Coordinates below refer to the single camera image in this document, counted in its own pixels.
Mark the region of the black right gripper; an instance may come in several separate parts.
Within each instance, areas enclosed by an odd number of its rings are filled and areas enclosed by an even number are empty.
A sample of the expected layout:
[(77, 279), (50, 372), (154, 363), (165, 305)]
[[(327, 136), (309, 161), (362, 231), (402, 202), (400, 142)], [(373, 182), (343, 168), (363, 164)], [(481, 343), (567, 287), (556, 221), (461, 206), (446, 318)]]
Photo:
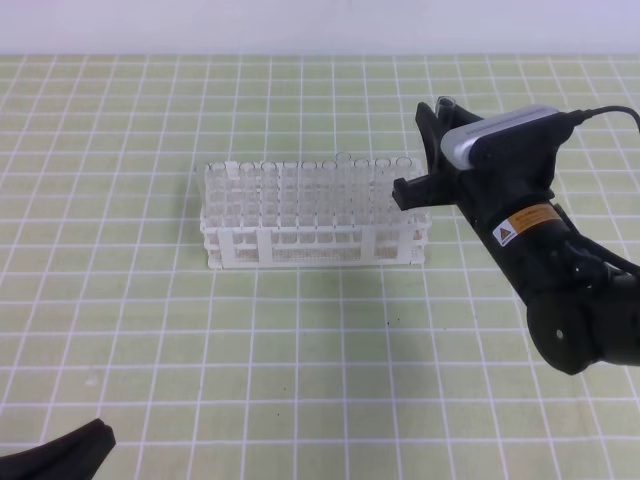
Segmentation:
[(482, 117), (454, 103), (442, 124), (426, 102), (415, 121), (427, 175), (399, 178), (402, 210), (455, 205), (526, 306), (535, 347), (569, 375), (597, 362), (630, 362), (630, 263), (582, 235), (553, 203), (560, 146), (581, 117), (549, 117), (500, 153), (487, 170), (457, 170), (441, 150), (444, 135)]

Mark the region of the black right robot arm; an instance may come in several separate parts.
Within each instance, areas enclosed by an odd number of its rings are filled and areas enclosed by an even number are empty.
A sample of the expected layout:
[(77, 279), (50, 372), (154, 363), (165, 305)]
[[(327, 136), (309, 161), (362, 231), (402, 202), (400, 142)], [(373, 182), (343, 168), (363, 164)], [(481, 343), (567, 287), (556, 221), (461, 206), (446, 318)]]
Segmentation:
[(560, 147), (594, 111), (530, 105), (490, 118), (440, 97), (415, 122), (424, 176), (394, 182), (401, 210), (459, 208), (523, 301), (533, 343), (569, 375), (639, 362), (639, 268), (582, 235), (554, 202)]

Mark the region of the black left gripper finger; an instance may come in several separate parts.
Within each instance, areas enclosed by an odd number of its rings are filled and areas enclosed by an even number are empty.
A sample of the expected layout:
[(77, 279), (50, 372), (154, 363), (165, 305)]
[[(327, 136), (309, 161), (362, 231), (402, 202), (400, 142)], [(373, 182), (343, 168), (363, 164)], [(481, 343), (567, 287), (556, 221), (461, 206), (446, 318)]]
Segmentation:
[(1, 478), (89, 480), (115, 446), (113, 429), (96, 418), (46, 444), (2, 456)]

